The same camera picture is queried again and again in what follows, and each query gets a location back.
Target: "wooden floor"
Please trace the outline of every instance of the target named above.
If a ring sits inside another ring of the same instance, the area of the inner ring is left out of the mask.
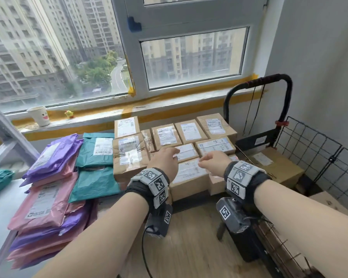
[[[260,260],[242,260],[226,232],[216,238],[220,218],[209,203],[174,214],[165,238],[144,238],[144,250],[153,278],[270,278]],[[148,278],[144,266],[140,230],[120,275],[121,278]]]

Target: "window sill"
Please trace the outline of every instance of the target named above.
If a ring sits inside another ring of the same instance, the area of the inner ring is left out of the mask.
[[[30,122],[27,125],[17,126],[17,129],[29,141],[57,138],[72,133],[108,131],[113,130],[114,121],[121,118],[138,116],[140,123],[146,123],[222,107],[229,90],[226,88],[174,98],[154,97],[139,102],[112,106],[109,111],[99,112],[98,109],[94,109],[95,113],[93,114],[56,120],[45,127],[39,127],[34,122]],[[250,101],[252,93],[253,89],[240,90],[232,97],[230,104]],[[258,88],[253,99],[259,99],[260,95],[261,88]]]

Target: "black trolley handle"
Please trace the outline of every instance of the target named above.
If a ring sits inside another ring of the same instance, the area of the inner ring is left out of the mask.
[[[286,94],[285,94],[285,101],[283,103],[283,109],[280,115],[280,118],[278,119],[279,122],[283,122],[286,118],[286,115],[289,110],[290,106],[290,100],[291,100],[291,92],[292,92],[292,80],[289,75],[287,74],[274,74],[266,77],[261,77],[258,79],[254,79],[245,83],[238,84],[237,86],[234,86],[226,96],[226,99],[224,100],[223,103],[223,117],[224,120],[229,124],[229,101],[231,100],[231,97],[234,93],[236,93],[239,90],[242,90],[244,88],[254,88],[254,87],[259,87],[263,86],[266,84],[278,82],[280,80],[285,80],[287,83],[287,88],[286,88]]]

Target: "white window frame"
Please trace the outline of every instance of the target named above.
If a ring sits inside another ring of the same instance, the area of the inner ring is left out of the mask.
[[[190,0],[144,5],[144,0],[112,0],[136,98],[241,79],[253,73],[263,8],[267,0]],[[131,32],[128,17],[141,31]],[[149,90],[141,42],[248,27],[241,74]]]

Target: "red clip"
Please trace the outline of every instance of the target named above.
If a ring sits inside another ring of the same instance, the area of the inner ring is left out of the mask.
[[[276,121],[275,123],[278,127],[284,127],[284,126],[287,127],[289,125],[289,121],[282,121],[282,122]]]

